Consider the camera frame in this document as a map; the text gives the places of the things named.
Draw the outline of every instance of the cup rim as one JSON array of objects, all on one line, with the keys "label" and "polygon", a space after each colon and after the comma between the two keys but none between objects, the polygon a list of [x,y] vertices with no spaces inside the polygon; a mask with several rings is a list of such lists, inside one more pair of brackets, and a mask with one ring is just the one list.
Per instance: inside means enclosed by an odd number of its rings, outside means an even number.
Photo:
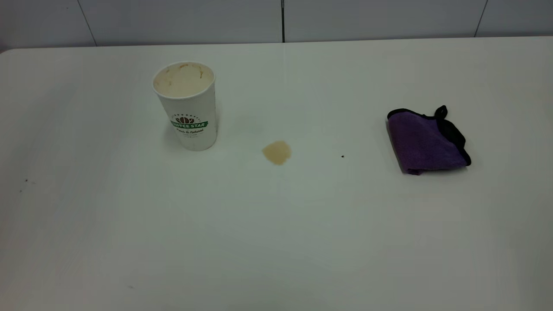
[{"label": "cup rim", "polygon": [[[184,97],[170,97],[170,96],[165,96],[163,94],[161,94],[160,92],[158,92],[156,89],[155,89],[155,86],[154,86],[154,81],[155,81],[155,77],[157,77],[159,75],[160,72],[162,72],[163,70],[167,69],[167,67],[171,67],[173,65],[176,65],[176,64],[183,64],[183,63],[194,63],[194,64],[198,64],[198,65],[202,65],[202,66],[206,66],[207,68],[209,68],[209,70],[211,70],[211,73],[213,73],[213,81],[211,81],[211,83],[201,92],[199,93],[195,93],[193,95],[190,95],[190,96],[184,96]],[[209,90],[209,88],[215,83],[215,72],[213,71],[213,69],[211,69],[211,67],[207,66],[206,64],[204,63],[200,63],[199,61],[191,61],[191,60],[182,60],[182,61],[176,61],[174,63],[171,63],[169,65],[165,65],[163,67],[161,67],[161,69],[159,69],[154,77],[152,78],[152,89],[154,89],[154,92],[159,96],[159,97],[163,97],[165,99],[168,99],[168,100],[185,100],[185,99],[191,99],[193,97],[196,97],[196,96],[199,96],[199,95],[202,95],[203,93],[205,93],[207,90]]]}]

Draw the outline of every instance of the black trim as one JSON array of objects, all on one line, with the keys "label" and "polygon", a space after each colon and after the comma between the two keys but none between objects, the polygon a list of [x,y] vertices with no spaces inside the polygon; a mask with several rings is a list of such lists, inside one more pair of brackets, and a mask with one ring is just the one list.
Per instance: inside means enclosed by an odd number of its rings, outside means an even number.
[{"label": "black trim", "polygon": [[284,35],[284,2],[281,2],[280,6],[280,22],[282,23],[282,43],[286,42],[286,36]]},{"label": "black trim", "polygon": [[419,117],[422,117],[422,118],[425,118],[425,119],[428,119],[428,120],[436,120],[436,117],[429,117],[427,115],[421,115],[420,113],[416,113],[414,112],[413,110],[409,110],[409,109],[405,109],[405,108],[401,108],[401,109],[396,109],[396,110],[392,110],[388,113],[388,119],[390,119],[391,116],[393,116],[394,114],[396,113],[400,113],[400,112],[411,112],[412,114],[414,115],[417,115]]},{"label": "black trim", "polygon": [[480,19],[478,20],[478,25],[476,25],[476,30],[474,31],[474,36],[476,38],[476,35],[478,34],[478,28],[480,28],[480,23],[482,22],[482,17],[484,17],[484,12],[486,11],[486,7],[488,6],[488,0],[486,0],[486,3],[484,4],[484,8],[482,9],[482,14],[480,14]]},{"label": "black trim", "polygon": [[447,116],[447,107],[445,105],[438,108],[434,113],[434,116],[432,117],[421,115],[420,113],[416,113],[413,110],[401,108],[390,111],[388,113],[388,119],[390,119],[390,117],[394,114],[400,112],[409,112],[427,120],[436,120],[436,124],[438,125],[438,130],[440,131],[440,134],[442,134],[442,136],[444,136],[448,141],[452,142],[455,147],[457,147],[457,150],[459,150],[459,153],[461,154],[465,162],[467,162],[467,166],[472,164],[471,157],[465,151],[465,137],[463,136],[463,134],[461,134],[461,132],[457,129],[457,127],[455,127],[453,123],[445,119],[445,117]]}]

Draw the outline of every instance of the white wall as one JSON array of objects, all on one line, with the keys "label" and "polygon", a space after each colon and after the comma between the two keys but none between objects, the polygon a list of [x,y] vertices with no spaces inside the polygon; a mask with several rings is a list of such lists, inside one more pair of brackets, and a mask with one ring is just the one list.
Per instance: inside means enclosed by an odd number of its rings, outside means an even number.
[{"label": "white wall", "polygon": [[0,0],[0,51],[94,46],[77,0]]},{"label": "white wall", "polygon": [[287,42],[472,37],[486,0],[285,0]]},{"label": "white wall", "polygon": [[80,0],[98,45],[282,42],[280,0]]},{"label": "white wall", "polygon": [[553,0],[488,0],[477,37],[553,35]]}]

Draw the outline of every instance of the green logo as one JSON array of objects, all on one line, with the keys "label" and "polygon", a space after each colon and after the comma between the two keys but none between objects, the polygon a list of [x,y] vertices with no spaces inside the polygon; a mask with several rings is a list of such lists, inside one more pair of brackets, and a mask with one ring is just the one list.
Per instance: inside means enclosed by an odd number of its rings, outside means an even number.
[{"label": "green logo", "polygon": [[207,121],[200,122],[200,123],[193,123],[193,124],[182,124],[182,123],[177,123],[173,121],[171,121],[171,123],[173,124],[173,126],[180,127],[180,128],[200,128],[200,127],[207,126]]},{"label": "green logo", "polygon": [[198,122],[198,123],[194,123],[194,118],[198,119],[196,116],[193,116],[193,115],[186,115],[186,116],[182,116],[182,115],[173,115],[173,117],[175,118],[176,122],[171,120],[171,123],[173,124],[174,127],[180,127],[180,128],[200,128],[200,127],[206,127],[207,126],[207,121],[205,122]]}]

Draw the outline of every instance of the coffee residue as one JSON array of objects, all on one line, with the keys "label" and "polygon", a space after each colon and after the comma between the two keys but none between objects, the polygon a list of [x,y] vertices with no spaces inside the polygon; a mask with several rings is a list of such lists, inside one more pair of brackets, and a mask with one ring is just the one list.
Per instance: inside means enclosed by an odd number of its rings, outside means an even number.
[{"label": "coffee residue", "polygon": [[263,148],[262,151],[267,160],[276,165],[284,164],[292,155],[292,149],[290,149],[290,146],[284,141],[274,142]]}]

